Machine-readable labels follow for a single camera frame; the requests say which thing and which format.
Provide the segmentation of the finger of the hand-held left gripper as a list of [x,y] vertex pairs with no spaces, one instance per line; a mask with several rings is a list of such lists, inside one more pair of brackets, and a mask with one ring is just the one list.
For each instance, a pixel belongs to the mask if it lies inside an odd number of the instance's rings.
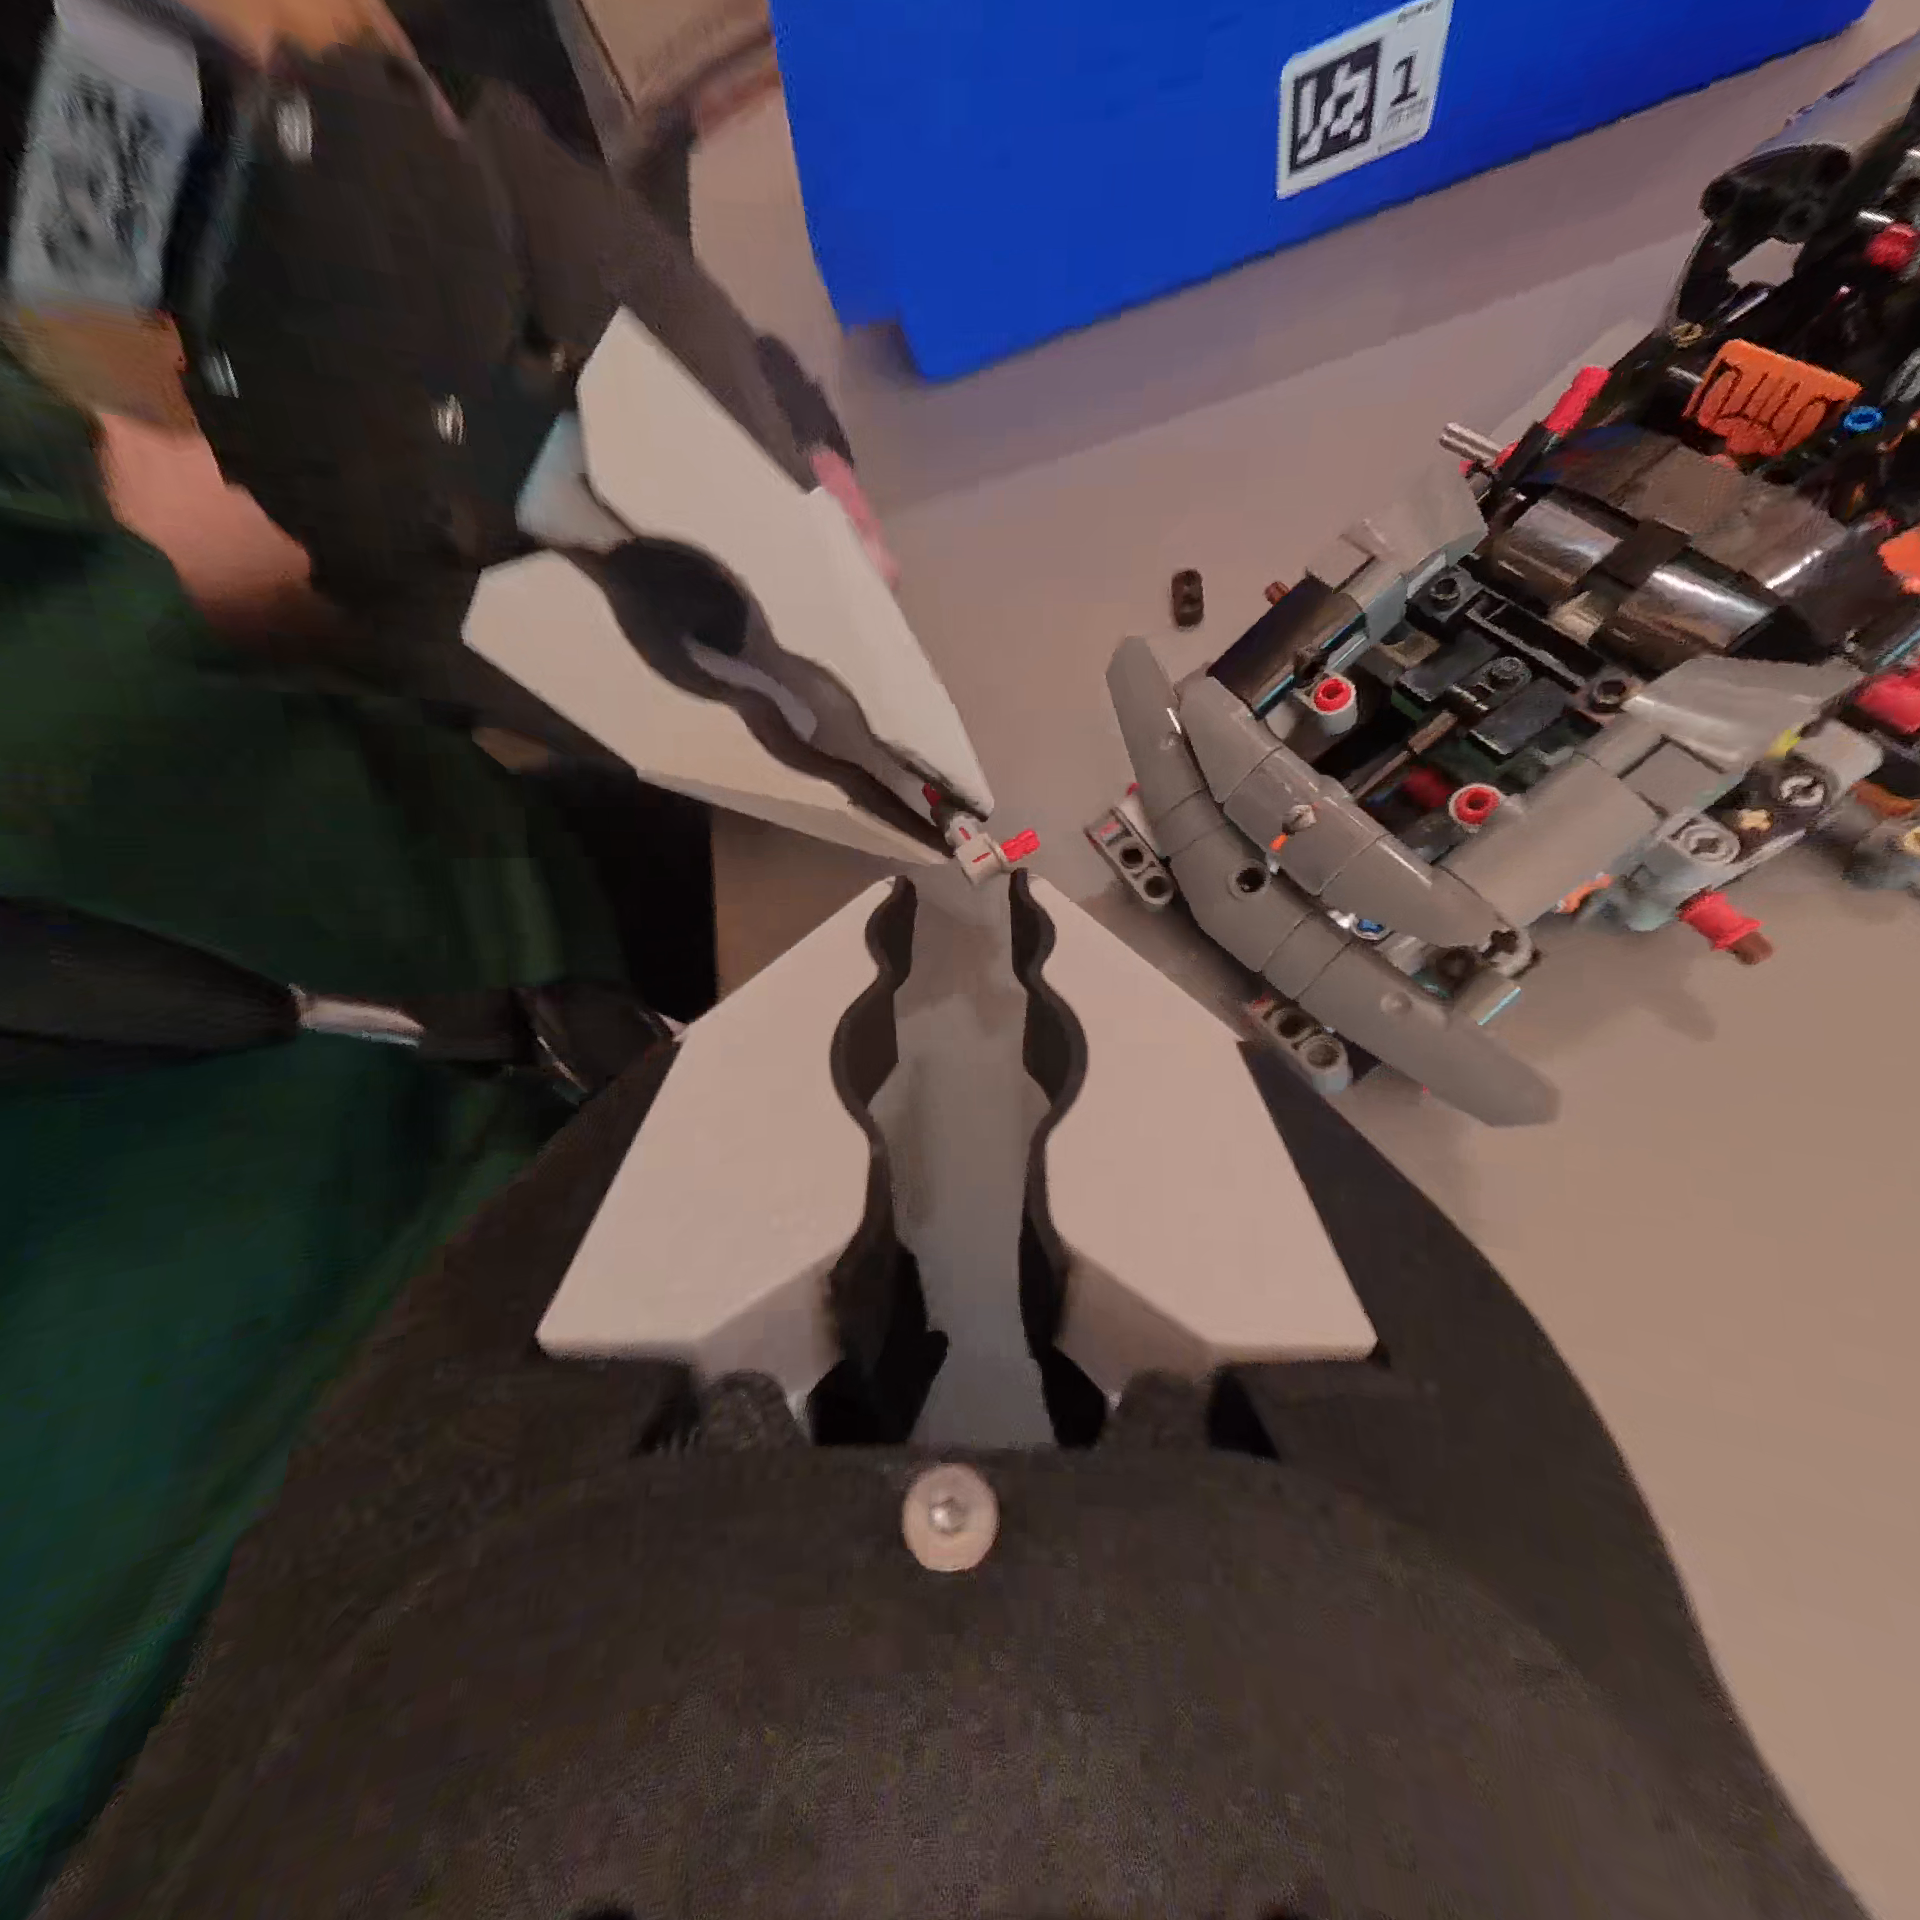
[[789,764],[894,794],[924,784],[990,819],[948,684],[856,518],[795,480],[630,311],[618,311],[516,496],[526,557],[601,585],[673,684],[730,698]]
[[897,865],[940,867],[942,833],[894,794],[858,799],[789,764],[730,698],[673,684],[637,649],[601,585],[558,552],[484,569],[463,621],[468,649],[642,779]]

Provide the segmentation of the person's left hand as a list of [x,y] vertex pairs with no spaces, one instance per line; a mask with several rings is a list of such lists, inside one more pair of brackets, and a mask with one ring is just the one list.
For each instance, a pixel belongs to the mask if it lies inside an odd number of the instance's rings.
[[223,478],[204,436],[99,416],[96,446],[115,516],[174,565],[214,629],[268,639],[342,627],[307,550]]

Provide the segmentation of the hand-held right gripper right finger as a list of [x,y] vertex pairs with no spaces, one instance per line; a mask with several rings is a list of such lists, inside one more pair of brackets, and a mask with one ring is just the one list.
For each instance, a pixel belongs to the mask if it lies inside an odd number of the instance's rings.
[[1020,1327],[1053,1437],[1090,1449],[1141,1378],[1213,1391],[1350,1366],[1379,1331],[1233,1030],[1041,876],[1010,892],[1020,1061],[1044,1101]]

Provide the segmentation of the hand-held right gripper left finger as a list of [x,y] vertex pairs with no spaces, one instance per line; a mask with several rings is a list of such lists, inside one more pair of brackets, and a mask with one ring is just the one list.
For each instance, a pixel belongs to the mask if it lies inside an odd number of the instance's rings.
[[906,1441],[948,1355],[874,1099],[915,885],[865,889],[677,1039],[538,1325],[545,1357],[771,1379],[827,1445]]

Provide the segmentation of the person's left forearm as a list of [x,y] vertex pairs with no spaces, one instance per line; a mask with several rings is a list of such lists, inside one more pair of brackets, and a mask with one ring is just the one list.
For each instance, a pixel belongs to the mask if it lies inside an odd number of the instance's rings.
[[5,353],[7,900],[377,1001],[716,1003],[702,807],[222,635],[115,515],[102,439]]

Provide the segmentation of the grey black toy brick car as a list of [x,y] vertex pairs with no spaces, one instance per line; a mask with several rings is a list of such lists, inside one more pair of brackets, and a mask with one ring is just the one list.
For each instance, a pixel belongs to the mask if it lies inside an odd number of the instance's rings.
[[1109,666],[1086,826],[1302,1072],[1487,1124],[1558,1091],[1489,1024],[1563,920],[1756,966],[1732,885],[1826,840],[1917,895],[1919,51],[1724,169],[1659,324],[1346,527],[1212,664]]

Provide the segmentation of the blue plastic bin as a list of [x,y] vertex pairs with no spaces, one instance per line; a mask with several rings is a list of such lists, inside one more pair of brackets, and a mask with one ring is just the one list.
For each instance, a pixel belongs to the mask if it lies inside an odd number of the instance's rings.
[[928,379],[1848,31],[1863,1],[775,1],[815,266]]

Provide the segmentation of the person's green clothing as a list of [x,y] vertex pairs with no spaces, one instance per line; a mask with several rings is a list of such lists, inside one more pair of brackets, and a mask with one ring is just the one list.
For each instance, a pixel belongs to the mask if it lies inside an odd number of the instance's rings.
[[5,1093],[5,1915],[165,1711],[319,1395],[574,1106],[344,1039]]

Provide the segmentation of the small grey red brick pin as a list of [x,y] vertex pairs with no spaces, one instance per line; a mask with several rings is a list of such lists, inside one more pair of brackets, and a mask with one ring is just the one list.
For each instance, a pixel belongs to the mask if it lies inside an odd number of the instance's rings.
[[1002,837],[990,820],[960,806],[942,787],[926,782],[921,791],[930,809],[930,822],[946,840],[957,867],[973,885],[981,885],[993,876],[1010,876],[1040,852],[1041,841],[1031,826]]

